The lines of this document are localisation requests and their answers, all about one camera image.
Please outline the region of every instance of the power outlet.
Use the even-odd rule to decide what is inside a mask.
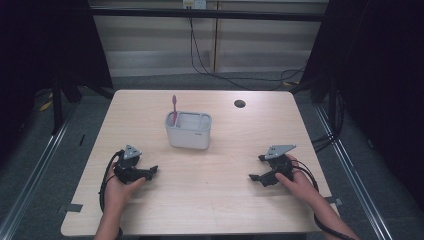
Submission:
[[[206,10],[206,0],[195,0],[194,9]]]
[[[183,0],[183,9],[194,9],[194,0]]]

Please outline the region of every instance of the gray carpet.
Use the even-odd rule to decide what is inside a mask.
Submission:
[[[275,80],[280,78],[280,73],[229,73],[223,75]],[[296,81],[299,77],[297,75],[290,81]],[[270,90],[276,86],[279,86],[277,91],[291,88],[280,86],[280,83],[276,81],[249,79],[234,81],[250,90]],[[229,83],[226,79],[216,79],[200,74],[116,78],[114,86],[115,90],[244,90]],[[81,91],[83,99],[80,103],[73,105],[64,101],[65,113],[71,112],[70,109],[73,108],[75,111],[70,116],[67,131],[42,177],[41,184],[32,197],[13,239],[67,239],[60,233],[65,214],[58,212],[58,209],[61,205],[70,203],[73,197],[110,104],[110,100],[91,90],[81,89]],[[9,156],[8,164],[0,170],[0,195],[2,196],[0,220],[2,222],[18,198],[20,190],[24,187],[50,139],[50,132],[53,128],[52,108],[45,112],[37,111],[45,98],[47,98],[46,95],[35,99],[36,107],[21,133],[21,141]],[[309,99],[309,92],[300,92],[295,95],[295,99],[311,140],[323,136],[325,131],[318,119],[315,107]],[[379,153],[368,146],[367,138],[348,114],[345,116],[341,140],[378,210],[384,217],[393,238],[422,239],[424,236],[423,213],[402,184],[391,175]],[[317,155],[333,195],[343,200],[343,205],[338,207],[341,217],[362,239],[378,239],[332,146],[328,146]],[[196,236],[189,239],[207,238],[207,236]],[[186,239],[186,237],[163,237],[162,239]],[[256,236],[255,239],[284,239],[284,236],[261,235]],[[308,234],[307,239],[323,239],[323,237],[319,233],[313,233]]]

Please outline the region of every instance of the table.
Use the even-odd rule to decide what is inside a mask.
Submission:
[[[165,116],[173,110],[212,117],[206,150],[172,147]],[[238,108],[234,102],[243,100]],[[288,92],[120,90],[115,93],[73,197],[66,236],[94,235],[102,212],[100,183],[112,155],[130,144],[142,151],[137,168],[159,165],[123,213],[127,235],[209,235],[319,231],[313,213],[280,184],[263,187],[249,174],[270,170],[260,162],[270,145],[295,144],[289,153],[314,174],[321,194],[331,196],[301,115]]]

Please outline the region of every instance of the pink toothbrush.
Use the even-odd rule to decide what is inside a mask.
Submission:
[[[175,125],[175,121],[177,121],[177,108],[176,108],[177,97],[175,95],[172,97],[172,103],[174,104],[174,125]]]

